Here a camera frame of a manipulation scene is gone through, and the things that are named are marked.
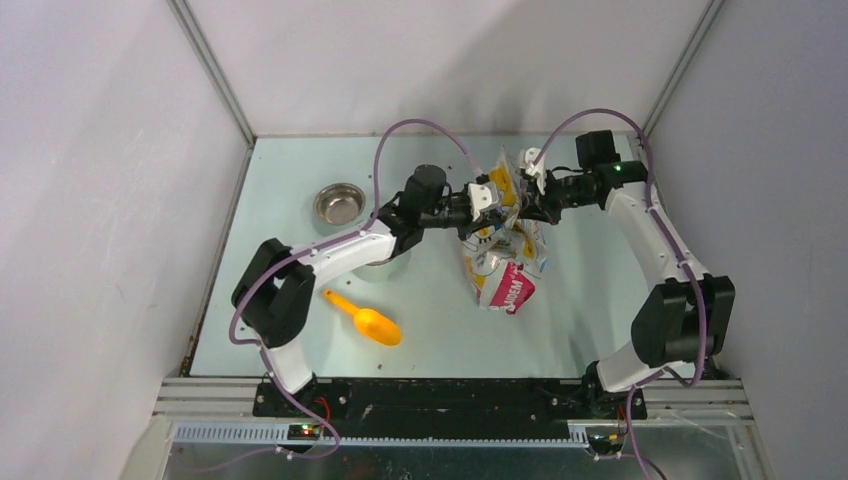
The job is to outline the white yellow pet food bag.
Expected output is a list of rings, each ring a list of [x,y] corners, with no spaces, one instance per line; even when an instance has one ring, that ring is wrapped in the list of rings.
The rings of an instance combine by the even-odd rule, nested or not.
[[[547,262],[541,223],[518,218],[523,178],[518,155],[502,151],[489,172],[502,192],[503,222],[461,239],[466,276],[479,307],[508,315],[533,296]]]

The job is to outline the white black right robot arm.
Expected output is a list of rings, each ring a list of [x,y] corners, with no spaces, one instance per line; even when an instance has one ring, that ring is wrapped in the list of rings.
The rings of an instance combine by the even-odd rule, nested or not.
[[[528,185],[525,219],[556,224],[565,209],[596,206],[618,226],[641,268],[649,295],[630,327],[630,340],[588,368],[597,380],[581,392],[585,411],[606,418],[622,403],[621,392],[640,387],[667,369],[691,363],[695,377],[723,350],[736,289],[695,257],[663,209],[648,169],[622,160],[609,130],[575,140],[579,167],[557,177],[539,148],[519,155]]]

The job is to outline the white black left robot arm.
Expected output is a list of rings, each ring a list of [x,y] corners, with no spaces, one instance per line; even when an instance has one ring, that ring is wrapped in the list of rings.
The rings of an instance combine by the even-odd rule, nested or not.
[[[420,165],[402,190],[361,226],[296,249],[271,238],[263,242],[231,296],[234,318],[254,332],[268,373],[277,382],[278,404],[304,416],[316,403],[314,373],[300,340],[316,290],[368,264],[405,254],[427,229],[470,233],[496,222],[501,194],[488,174],[453,192],[445,172]]]

